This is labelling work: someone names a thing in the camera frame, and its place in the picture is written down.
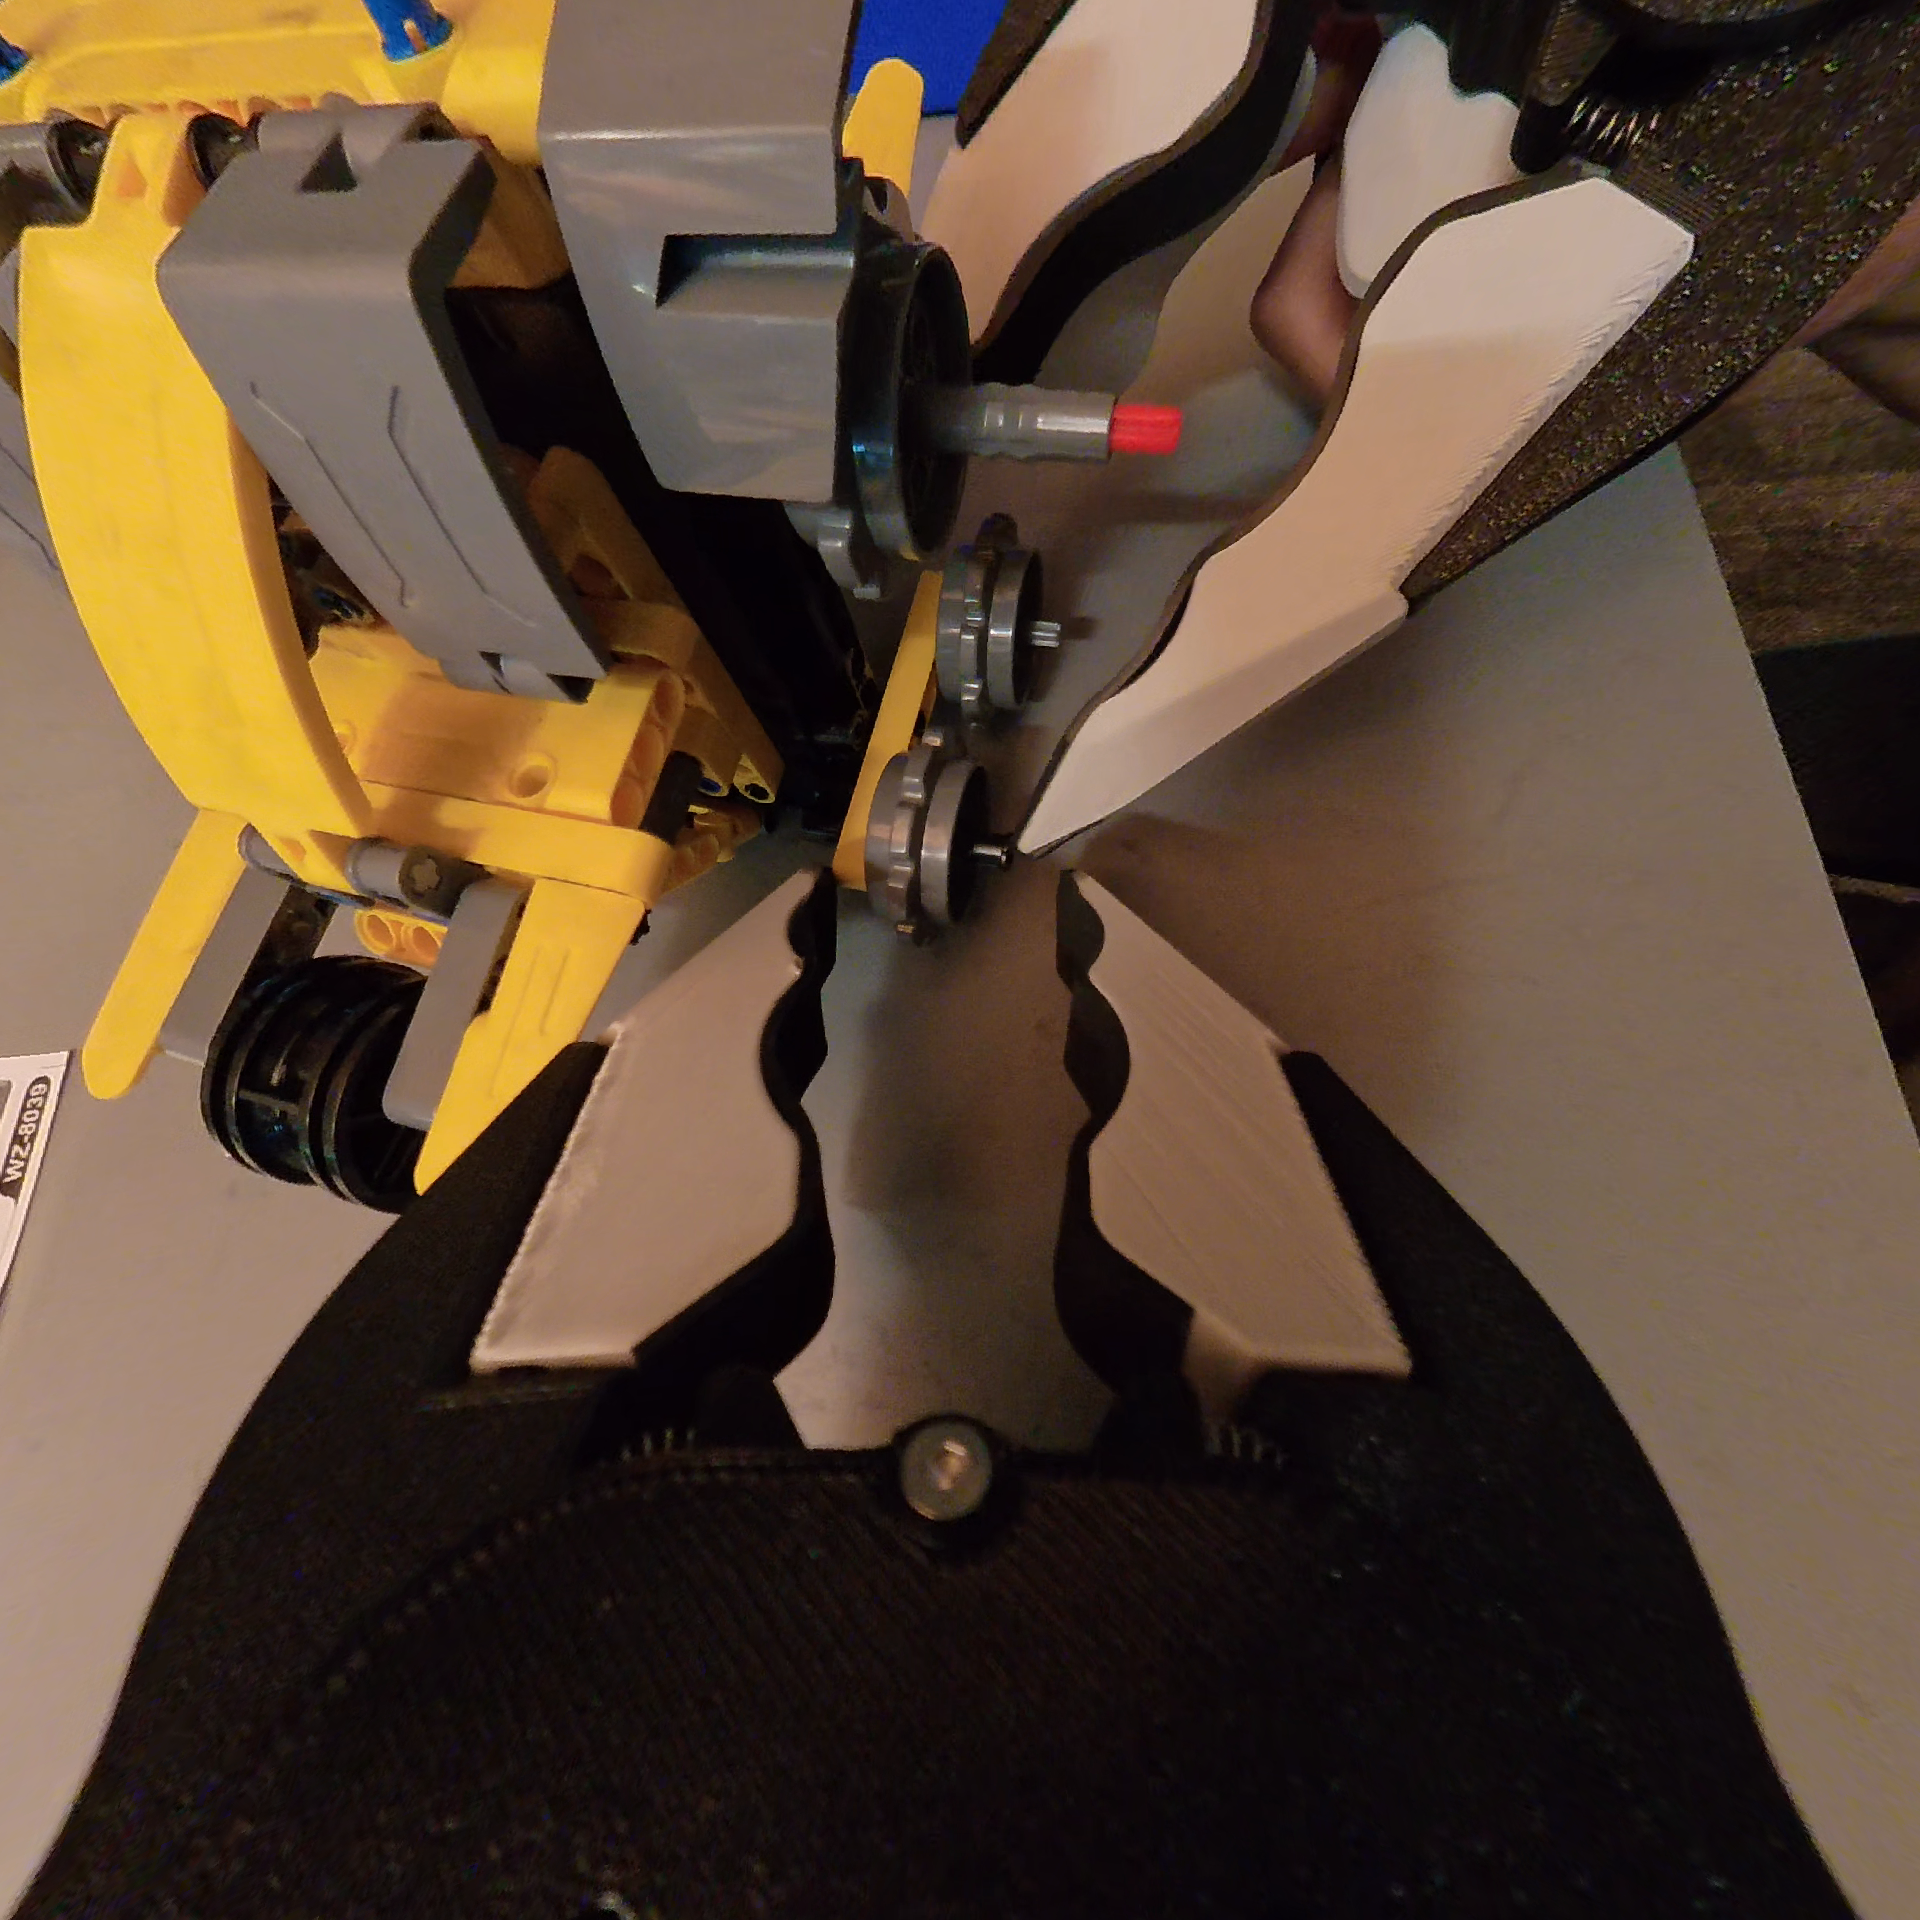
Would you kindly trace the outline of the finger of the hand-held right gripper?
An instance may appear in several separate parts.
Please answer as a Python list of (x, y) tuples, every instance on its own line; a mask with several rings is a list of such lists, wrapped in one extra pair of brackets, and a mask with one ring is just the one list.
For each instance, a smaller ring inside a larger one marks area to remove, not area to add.
[(1398, 627), (1415, 566), (1688, 264), (1688, 229), (1608, 176), (1515, 176), (1515, 120), (1451, 86), (1429, 31), (1384, 45), (1342, 151), (1338, 264), (1365, 289), (1343, 385), (1287, 490), (1198, 563), (1158, 651), (1075, 727), (1021, 854)]
[(1011, 6), (923, 217), (974, 377), (1119, 394), (1171, 283), (1283, 157), (1317, 6)]

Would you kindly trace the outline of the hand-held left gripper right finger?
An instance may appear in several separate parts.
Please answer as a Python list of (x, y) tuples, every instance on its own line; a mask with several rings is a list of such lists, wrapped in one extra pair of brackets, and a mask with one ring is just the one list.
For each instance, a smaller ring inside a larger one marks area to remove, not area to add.
[(1229, 1421), (1275, 1371), (1405, 1378), (1283, 1042), (1098, 880), (1059, 894), (1072, 1144), (1053, 1297), (1117, 1392)]

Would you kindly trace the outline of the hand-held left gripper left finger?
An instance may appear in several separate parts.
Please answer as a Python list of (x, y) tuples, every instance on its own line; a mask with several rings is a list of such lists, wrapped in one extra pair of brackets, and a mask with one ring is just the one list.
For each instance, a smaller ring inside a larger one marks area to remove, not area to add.
[(775, 887), (612, 1027), (470, 1347), (478, 1377), (781, 1371), (832, 1301), (819, 1138), (827, 871)]

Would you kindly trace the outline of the yellow grey brick toy vehicle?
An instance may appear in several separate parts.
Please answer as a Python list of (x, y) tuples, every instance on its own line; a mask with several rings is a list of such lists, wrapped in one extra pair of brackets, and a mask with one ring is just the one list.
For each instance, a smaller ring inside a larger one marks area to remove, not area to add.
[(5, 416), (196, 809), (91, 1027), (397, 1211), (667, 891), (874, 730), (848, 600), (976, 459), (1181, 416), (991, 386), (858, 6), (5, 6)]

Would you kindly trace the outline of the person's right forearm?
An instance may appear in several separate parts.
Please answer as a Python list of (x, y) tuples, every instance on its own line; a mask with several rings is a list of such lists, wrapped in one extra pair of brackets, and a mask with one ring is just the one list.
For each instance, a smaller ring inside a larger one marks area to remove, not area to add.
[(1917, 199), (1862, 267), (1790, 342), (1917, 424)]

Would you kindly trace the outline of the person's right hand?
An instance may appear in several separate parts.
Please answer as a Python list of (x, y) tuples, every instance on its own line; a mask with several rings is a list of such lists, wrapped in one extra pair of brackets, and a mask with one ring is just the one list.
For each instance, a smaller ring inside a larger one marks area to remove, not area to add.
[(1307, 118), (1283, 163), (1311, 160), (1311, 183), (1252, 301), (1250, 326), (1298, 400), (1328, 406), (1342, 345), (1358, 307), (1338, 270), (1340, 141), (1379, 53), (1379, 32), (1328, 17), (1314, 38)]

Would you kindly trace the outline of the blue plastic bin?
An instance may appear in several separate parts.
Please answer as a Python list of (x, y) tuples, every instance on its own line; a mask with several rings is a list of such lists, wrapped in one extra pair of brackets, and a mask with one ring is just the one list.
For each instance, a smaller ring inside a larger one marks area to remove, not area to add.
[(976, 55), (946, 46), (858, 48), (848, 72), (848, 103), (859, 94), (874, 67), (882, 61), (911, 65), (923, 81), (922, 115), (952, 115), (974, 72)]

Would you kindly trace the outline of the person's leg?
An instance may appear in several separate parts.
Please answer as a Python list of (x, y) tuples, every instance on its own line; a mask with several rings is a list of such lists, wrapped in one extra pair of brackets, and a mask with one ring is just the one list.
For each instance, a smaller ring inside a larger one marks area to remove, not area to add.
[(1917, 434), (1784, 352), (1682, 439), (1722, 578), (1917, 1109)]

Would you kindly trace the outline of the printed instruction booklet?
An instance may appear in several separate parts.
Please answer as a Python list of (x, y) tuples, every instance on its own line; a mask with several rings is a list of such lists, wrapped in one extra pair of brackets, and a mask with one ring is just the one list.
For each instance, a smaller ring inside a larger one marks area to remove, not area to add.
[(70, 1053), (3, 1059), (3, 1255), (0, 1281), (10, 1286), (20, 1234), (56, 1115)]

